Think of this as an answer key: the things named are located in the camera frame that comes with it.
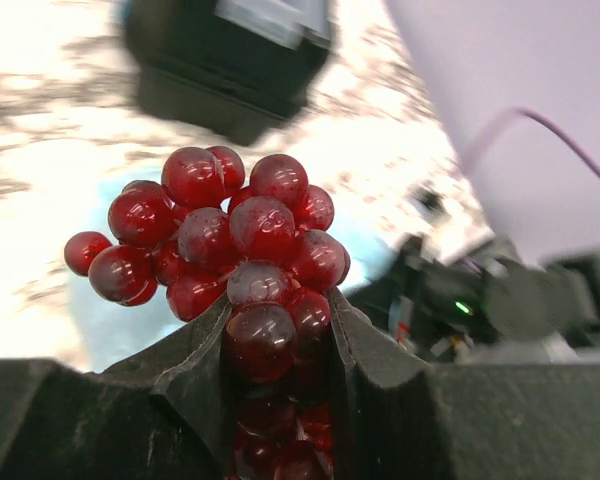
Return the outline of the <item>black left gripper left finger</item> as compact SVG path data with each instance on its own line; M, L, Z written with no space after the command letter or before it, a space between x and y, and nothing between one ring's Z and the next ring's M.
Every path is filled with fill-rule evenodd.
M105 371L0 360L0 479L219 479L233 411L220 346L230 306Z

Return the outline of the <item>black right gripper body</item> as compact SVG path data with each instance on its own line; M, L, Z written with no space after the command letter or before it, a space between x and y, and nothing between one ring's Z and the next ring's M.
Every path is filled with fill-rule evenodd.
M479 273L423 256L424 239L409 237L384 273L349 294L349 302L410 353L453 360L457 341L490 343Z

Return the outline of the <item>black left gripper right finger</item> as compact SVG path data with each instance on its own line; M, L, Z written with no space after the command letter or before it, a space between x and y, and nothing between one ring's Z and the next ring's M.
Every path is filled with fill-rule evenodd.
M428 364L331 292L339 479L600 479L600 365Z

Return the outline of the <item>dark red fake grapes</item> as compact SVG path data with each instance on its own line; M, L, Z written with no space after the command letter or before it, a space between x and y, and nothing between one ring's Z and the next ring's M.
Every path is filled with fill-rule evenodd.
M143 305L164 288L188 323L229 301L221 354L241 391L235 479L333 475L326 295L350 266L329 233L334 216L329 194L289 155L246 169L231 148L184 147L159 181L121 190L107 233L82 231L65 244L67 267L114 304Z

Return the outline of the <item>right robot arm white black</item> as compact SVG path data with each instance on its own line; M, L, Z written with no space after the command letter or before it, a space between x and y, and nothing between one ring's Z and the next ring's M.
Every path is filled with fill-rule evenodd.
M347 298L429 362L600 361L600 248L533 267L497 237L443 263L411 237Z

